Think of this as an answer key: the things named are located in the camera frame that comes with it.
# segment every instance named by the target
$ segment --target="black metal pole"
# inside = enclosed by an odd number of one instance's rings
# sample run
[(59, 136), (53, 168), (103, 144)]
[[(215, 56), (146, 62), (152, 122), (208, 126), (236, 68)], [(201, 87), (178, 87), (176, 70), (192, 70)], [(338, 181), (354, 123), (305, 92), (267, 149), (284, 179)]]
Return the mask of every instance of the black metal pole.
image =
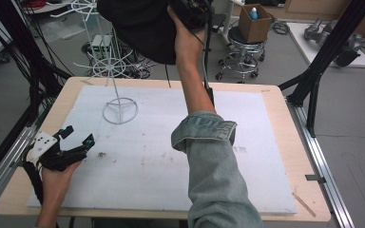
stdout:
[(307, 128), (313, 137), (315, 136), (314, 126), (319, 81), (364, 17), (365, 0), (353, 0), (340, 17), (310, 66), (296, 78), (279, 85), (279, 88), (283, 90), (298, 84), (295, 91), (287, 97), (287, 101), (296, 106), (302, 106), (304, 99), (312, 92), (307, 113)]

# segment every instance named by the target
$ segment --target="rolled-up cuff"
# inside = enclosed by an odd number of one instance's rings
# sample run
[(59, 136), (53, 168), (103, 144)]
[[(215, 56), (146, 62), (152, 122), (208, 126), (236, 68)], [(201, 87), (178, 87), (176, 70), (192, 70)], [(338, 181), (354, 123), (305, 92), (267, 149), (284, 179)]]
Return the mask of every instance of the rolled-up cuff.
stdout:
[(235, 122), (225, 121), (216, 113), (198, 111), (189, 114), (171, 134), (174, 149), (185, 152), (186, 140), (229, 141), (232, 145), (236, 135)]

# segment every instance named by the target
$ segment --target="wooden table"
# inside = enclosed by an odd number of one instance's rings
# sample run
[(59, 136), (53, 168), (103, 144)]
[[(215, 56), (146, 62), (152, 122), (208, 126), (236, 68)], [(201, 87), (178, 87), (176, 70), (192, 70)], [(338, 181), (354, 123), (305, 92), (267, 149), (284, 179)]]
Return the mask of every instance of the wooden table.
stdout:
[[(107, 79), (99, 78), (92, 78), (87, 81), (86, 78), (79, 77), (68, 79), (40, 129), (49, 134), (56, 133), (62, 127), (81, 88), (86, 85), (104, 86), (106, 82)], [(170, 83), (172, 88), (181, 88), (180, 82)], [(316, 181), (308, 181), (305, 178), (305, 175), (314, 174), (314, 171), (279, 88), (274, 85), (222, 83), (210, 85), (215, 90), (260, 93), (264, 100), (298, 212), (290, 216), (261, 215), (262, 219), (328, 221), (331, 218), (331, 214), (318, 183)], [(123, 79), (117, 80), (117, 86), (165, 88), (168, 87), (168, 82)], [(0, 215), (38, 215), (40, 212), (39, 208), (27, 207), (31, 191), (32, 186), (26, 172), (22, 167), (17, 168), (0, 197)], [(186, 219), (187, 212), (63, 208), (60, 211), (60, 216)]]

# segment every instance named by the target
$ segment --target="hand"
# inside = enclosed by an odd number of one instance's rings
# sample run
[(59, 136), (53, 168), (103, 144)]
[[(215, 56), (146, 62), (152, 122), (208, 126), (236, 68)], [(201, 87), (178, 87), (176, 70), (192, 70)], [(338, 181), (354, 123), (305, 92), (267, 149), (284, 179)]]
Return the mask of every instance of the hand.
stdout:
[(78, 161), (63, 172), (43, 168), (44, 202), (36, 226), (55, 227), (59, 209), (65, 200), (65, 195), (69, 188), (70, 179), (81, 163), (82, 161)]
[(203, 50), (204, 29), (192, 33), (184, 26), (172, 8), (167, 7), (167, 11), (177, 29), (175, 43), (177, 65), (196, 66)]
[(43, 188), (44, 188), (44, 202), (46, 201), (58, 201), (62, 202), (65, 199), (65, 194), (69, 188), (70, 179), (73, 172), (81, 164), (82, 161), (78, 161), (70, 165), (63, 172), (52, 171), (43, 167)]

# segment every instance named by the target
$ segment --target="stool wheel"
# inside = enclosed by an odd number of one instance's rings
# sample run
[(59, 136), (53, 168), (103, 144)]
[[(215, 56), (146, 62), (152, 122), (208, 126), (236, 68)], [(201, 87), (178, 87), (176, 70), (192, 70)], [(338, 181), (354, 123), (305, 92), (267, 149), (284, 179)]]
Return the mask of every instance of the stool wheel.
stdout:
[(258, 73), (257, 72), (251, 72), (250, 77), (251, 78), (257, 78), (258, 77)]
[(245, 59), (244, 63), (245, 63), (244, 67), (249, 68), (250, 67), (249, 65), (251, 65), (253, 63), (253, 61), (251, 61), (251, 58)]
[(215, 76), (216, 80), (220, 80), (220, 79), (222, 78), (222, 75), (223, 75), (223, 73), (222, 73), (222, 72), (219, 72), (219, 73)]
[(259, 57), (259, 60), (262, 62), (264, 59), (265, 59), (265, 55), (261, 54), (260, 57)]

